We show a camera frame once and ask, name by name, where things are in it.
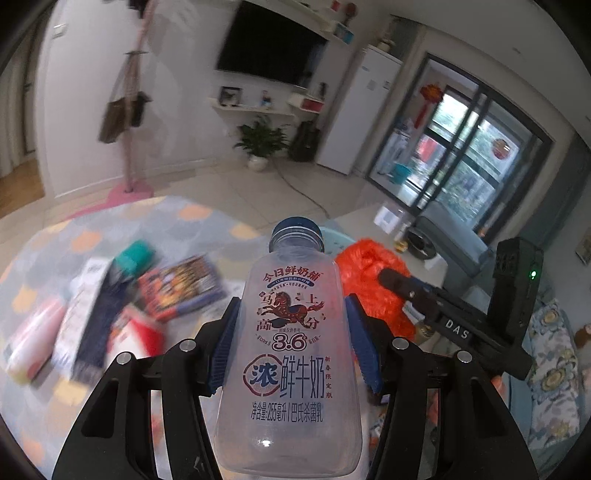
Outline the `dark blue milk carton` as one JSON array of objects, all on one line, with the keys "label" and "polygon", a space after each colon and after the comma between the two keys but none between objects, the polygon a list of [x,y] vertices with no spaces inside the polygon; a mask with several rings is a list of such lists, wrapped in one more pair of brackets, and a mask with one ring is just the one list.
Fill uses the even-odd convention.
[{"label": "dark blue milk carton", "polygon": [[128,303],[132,280],[115,273],[105,257],[87,260],[77,280],[51,363],[64,379],[91,385],[102,376],[111,326]]}]

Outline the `orange crinkled snack bag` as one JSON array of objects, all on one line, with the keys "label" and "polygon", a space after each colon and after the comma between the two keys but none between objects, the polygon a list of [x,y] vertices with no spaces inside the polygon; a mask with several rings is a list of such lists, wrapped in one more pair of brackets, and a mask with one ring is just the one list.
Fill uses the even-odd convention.
[{"label": "orange crinkled snack bag", "polygon": [[335,257],[345,296],[356,294],[369,316],[385,321],[394,336],[415,340],[416,329],[403,312],[405,300],[379,283],[378,275],[391,269],[410,277],[406,263],[373,239],[361,239]]}]

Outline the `clear plastic milk bottle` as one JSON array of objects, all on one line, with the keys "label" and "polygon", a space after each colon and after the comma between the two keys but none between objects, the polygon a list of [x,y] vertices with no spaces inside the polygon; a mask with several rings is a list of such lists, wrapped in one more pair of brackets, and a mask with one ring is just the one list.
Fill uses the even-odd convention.
[{"label": "clear plastic milk bottle", "polygon": [[363,435],[339,269],[314,221],[273,229],[252,265],[214,434],[221,467],[276,478],[352,473]]}]

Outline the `pink white bottle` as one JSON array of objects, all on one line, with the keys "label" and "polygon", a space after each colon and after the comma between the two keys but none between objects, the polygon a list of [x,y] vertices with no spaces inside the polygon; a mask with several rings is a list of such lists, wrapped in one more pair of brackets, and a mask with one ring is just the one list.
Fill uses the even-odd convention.
[{"label": "pink white bottle", "polygon": [[18,384],[30,383],[50,359],[67,302],[54,296],[42,302],[19,326],[4,348],[6,373]]}]

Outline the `black bowl on table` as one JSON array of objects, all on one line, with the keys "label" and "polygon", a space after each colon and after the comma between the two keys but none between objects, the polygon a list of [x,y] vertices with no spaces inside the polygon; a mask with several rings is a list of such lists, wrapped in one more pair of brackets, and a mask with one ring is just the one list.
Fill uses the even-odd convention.
[{"label": "black bowl on table", "polygon": [[421,231],[410,228],[406,233],[408,251],[417,259],[426,261],[437,256],[433,242]]}]

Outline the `colourful snack packet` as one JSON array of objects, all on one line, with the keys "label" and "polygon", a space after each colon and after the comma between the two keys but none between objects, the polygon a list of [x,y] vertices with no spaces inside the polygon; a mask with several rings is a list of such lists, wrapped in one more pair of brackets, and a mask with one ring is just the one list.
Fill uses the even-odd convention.
[{"label": "colourful snack packet", "polygon": [[138,293],[144,311],[161,323],[211,305],[225,295],[221,276],[206,255],[147,271],[138,279]]}]

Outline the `white coffee table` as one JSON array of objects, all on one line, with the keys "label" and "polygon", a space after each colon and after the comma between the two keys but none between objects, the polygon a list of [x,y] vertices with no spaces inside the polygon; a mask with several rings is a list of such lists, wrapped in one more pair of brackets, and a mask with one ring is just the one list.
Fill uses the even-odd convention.
[{"label": "white coffee table", "polygon": [[399,255],[411,274],[428,284],[442,287],[448,271],[447,261],[437,254],[425,261],[415,257],[410,248],[405,252],[397,249],[402,245],[411,223],[404,211],[390,203],[376,203],[336,217],[335,229],[353,240],[370,238]]}]

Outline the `light blue laundry basket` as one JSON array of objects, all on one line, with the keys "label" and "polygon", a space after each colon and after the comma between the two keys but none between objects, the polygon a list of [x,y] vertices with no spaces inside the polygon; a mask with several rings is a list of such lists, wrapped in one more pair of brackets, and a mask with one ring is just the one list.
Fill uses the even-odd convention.
[{"label": "light blue laundry basket", "polygon": [[339,253],[356,243],[347,234],[332,228],[322,226],[321,232],[324,239],[325,254],[332,258],[335,258]]}]

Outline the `blue bucket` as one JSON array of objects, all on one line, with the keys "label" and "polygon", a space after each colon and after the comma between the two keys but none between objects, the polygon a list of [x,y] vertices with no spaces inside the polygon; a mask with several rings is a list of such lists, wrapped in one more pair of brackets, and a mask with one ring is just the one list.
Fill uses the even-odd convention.
[{"label": "blue bucket", "polygon": [[412,173],[413,170],[410,167],[396,162],[391,169],[389,179],[393,184],[403,185]]}]

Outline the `pink coat stand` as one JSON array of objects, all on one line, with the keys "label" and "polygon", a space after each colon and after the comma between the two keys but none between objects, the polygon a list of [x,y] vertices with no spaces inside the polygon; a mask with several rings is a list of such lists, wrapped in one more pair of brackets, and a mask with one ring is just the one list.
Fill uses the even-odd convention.
[{"label": "pink coat stand", "polygon": [[121,141],[122,182],[107,196],[107,201],[113,205],[147,199],[153,195],[153,189],[144,181],[134,179],[132,129],[141,124],[145,105],[150,102],[150,99],[141,93],[140,63],[141,57],[147,54],[144,47],[158,1],[131,1],[130,4],[137,9],[141,23],[134,47],[125,54],[99,135],[99,140],[105,144],[113,143],[115,140]]}]

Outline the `black guitar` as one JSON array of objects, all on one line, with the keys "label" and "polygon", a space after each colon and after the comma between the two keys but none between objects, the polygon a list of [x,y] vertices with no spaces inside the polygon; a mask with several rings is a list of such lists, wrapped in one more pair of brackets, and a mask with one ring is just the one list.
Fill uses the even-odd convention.
[{"label": "black guitar", "polygon": [[311,162],[317,154],[320,138],[321,130],[317,127],[317,119],[302,121],[288,147],[288,156],[295,162]]}]

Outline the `white red shelf box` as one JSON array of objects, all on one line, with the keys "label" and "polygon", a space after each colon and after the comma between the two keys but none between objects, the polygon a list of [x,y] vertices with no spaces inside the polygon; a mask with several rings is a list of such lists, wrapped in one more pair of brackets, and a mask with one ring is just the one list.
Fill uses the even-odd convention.
[{"label": "white red shelf box", "polygon": [[294,92],[290,94],[287,104],[304,112],[320,114],[325,106],[325,101],[308,94]]}]

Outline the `brown hanging handbag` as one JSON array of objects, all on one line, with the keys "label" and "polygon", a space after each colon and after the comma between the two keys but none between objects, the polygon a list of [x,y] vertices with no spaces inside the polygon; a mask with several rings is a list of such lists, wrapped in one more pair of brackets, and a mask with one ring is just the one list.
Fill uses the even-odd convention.
[{"label": "brown hanging handbag", "polygon": [[[102,122],[99,128],[98,141],[104,144],[114,143],[124,131],[125,126],[125,97],[116,97],[122,92],[123,81],[127,71],[129,60],[126,60],[117,76],[106,104]],[[131,102],[131,127],[139,127],[143,121],[145,105],[152,98],[142,90],[137,93],[135,100]]]}]

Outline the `framed butterfly picture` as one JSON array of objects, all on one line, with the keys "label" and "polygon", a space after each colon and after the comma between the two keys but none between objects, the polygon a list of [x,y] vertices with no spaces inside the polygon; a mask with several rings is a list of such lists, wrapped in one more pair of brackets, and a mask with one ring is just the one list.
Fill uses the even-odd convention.
[{"label": "framed butterfly picture", "polygon": [[242,104],[242,88],[222,86],[218,94],[218,104],[223,107],[238,107]]}]

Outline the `black wall television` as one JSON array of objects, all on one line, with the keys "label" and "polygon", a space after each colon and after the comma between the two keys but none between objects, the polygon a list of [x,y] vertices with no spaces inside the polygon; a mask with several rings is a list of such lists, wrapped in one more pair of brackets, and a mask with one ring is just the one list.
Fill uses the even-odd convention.
[{"label": "black wall television", "polygon": [[228,29],[216,68],[307,88],[328,40],[304,25],[243,1]]}]

